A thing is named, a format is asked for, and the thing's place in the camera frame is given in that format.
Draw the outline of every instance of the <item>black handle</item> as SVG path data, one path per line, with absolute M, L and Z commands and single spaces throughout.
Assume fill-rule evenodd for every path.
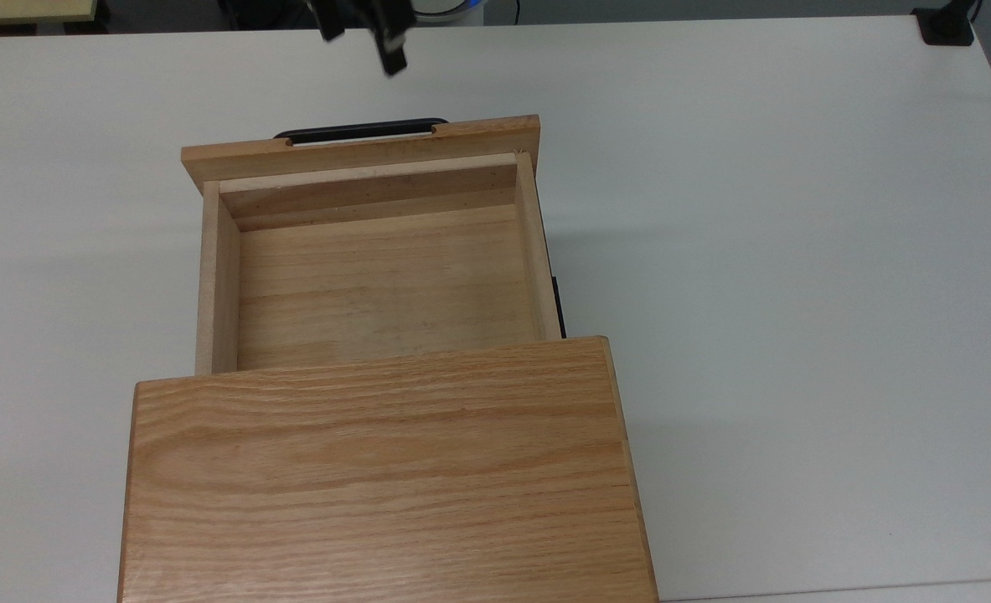
M 396 137 L 400 134 L 427 134 L 437 123 L 446 119 L 425 117 L 420 119 L 400 119 L 399 121 L 377 121 L 374 123 L 354 123 L 351 126 L 307 127 L 303 130 L 287 130 L 276 134 L 275 138 L 291 138 L 292 144 L 307 142 L 347 141 L 349 138 Z

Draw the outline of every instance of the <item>wood grain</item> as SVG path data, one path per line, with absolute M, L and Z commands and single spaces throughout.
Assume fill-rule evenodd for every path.
M 514 189 L 514 205 L 518 209 L 526 280 L 532 283 L 529 301 L 532 302 L 536 338 L 561 339 L 559 307 L 555 305 L 555 291 L 551 285 L 551 262 L 548 259 L 548 240 L 544 234 L 544 217 L 540 214 L 536 177 L 533 175 L 532 160 L 527 153 L 518 154 L 518 182 Z
M 219 183 L 204 184 L 194 374 L 226 373 L 238 363 L 240 233 L 219 199 Z
M 209 180 L 360 168 L 453 157 L 528 152 L 536 169 L 540 120 L 535 115 L 442 123 L 418 137 L 292 147 L 286 138 L 228 142 L 182 149 L 182 163 L 198 190 Z
M 524 263 L 513 205 L 242 233 L 238 369 L 536 341 Z
M 122 603 L 656 602 L 602 338 L 140 383 Z

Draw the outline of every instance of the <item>white table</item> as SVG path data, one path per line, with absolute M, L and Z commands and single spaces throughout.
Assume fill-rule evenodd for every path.
M 538 113 L 664 599 L 991 580 L 991 74 L 912 18 L 0 39 L 0 602 L 111 600 L 134 382 L 192 370 L 178 149 Z
M 980 583 L 865 588 L 800 595 L 737 596 L 707 603 L 991 603 L 991 581 Z

